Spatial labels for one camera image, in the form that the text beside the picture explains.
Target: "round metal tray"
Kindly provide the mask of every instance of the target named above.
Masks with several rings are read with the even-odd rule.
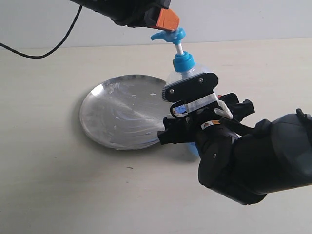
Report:
[[[80,122],[93,141],[117,150],[138,150],[159,142],[170,103],[165,82],[144,75],[120,76],[95,87],[80,109]]]

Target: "warning label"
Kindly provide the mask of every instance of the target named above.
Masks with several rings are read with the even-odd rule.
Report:
[[[220,124],[219,120],[211,120],[211,121],[203,123],[201,125],[201,129],[204,130],[210,126],[217,125],[217,124]]]

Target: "black cable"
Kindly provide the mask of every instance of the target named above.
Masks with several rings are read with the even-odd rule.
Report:
[[[81,13],[81,10],[82,10],[82,6],[79,7],[78,12],[77,12],[77,14],[76,14],[76,16],[75,16],[75,18],[74,18],[74,21],[72,22],[72,25],[70,26],[70,28],[68,29],[66,35],[65,35],[64,38],[60,41],[60,43],[59,43],[54,49],[52,49],[51,51],[49,51],[48,53],[46,53],[46,54],[44,54],[44,55],[41,55],[41,56],[33,56],[33,55],[23,54],[22,52],[19,52],[19,51],[15,50],[15,49],[12,49],[11,47],[9,47],[9,46],[7,46],[7,45],[5,45],[5,44],[2,44],[1,42],[0,42],[0,46],[3,47],[3,48],[5,48],[5,49],[7,49],[7,50],[9,50],[9,51],[11,51],[11,52],[13,52],[13,53],[15,53],[15,54],[18,54],[18,55],[20,55],[20,56],[23,56],[23,57],[29,58],[29,59],[43,59],[43,58],[45,58],[45,57],[48,57],[49,55],[51,55],[52,53],[54,53],[57,49],[59,49],[59,48],[61,47],[61,45],[63,45],[63,43],[66,41],[66,39],[68,38],[68,36],[70,35],[70,33],[72,32],[72,30],[73,30],[73,28],[74,28],[74,26],[75,26],[75,23],[76,23],[76,21],[77,21],[79,15],[80,15],[80,13]]]

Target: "table surface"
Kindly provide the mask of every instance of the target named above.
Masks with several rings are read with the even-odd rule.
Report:
[[[245,124],[312,112],[312,39],[184,49],[218,74],[219,94],[253,101]],[[1,234],[312,232],[312,187],[242,206],[198,183],[199,160],[184,146],[120,152],[83,134],[78,111],[93,87],[125,74],[166,79],[174,53],[172,45],[64,48],[30,60],[0,51]]]

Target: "spray bottle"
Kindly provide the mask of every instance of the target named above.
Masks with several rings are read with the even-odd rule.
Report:
[[[162,39],[166,42],[173,43],[176,47],[176,55],[173,60],[175,70],[169,74],[166,86],[175,82],[179,82],[183,79],[188,79],[193,76],[209,72],[209,70],[205,66],[195,63],[192,54],[183,51],[181,41],[185,37],[186,33],[183,28],[179,28],[174,32],[162,31],[160,33],[156,33],[151,37],[151,40]],[[175,114],[183,115],[185,113],[186,108],[184,106],[175,108]],[[189,143],[188,148],[193,155],[199,156],[194,143]]]

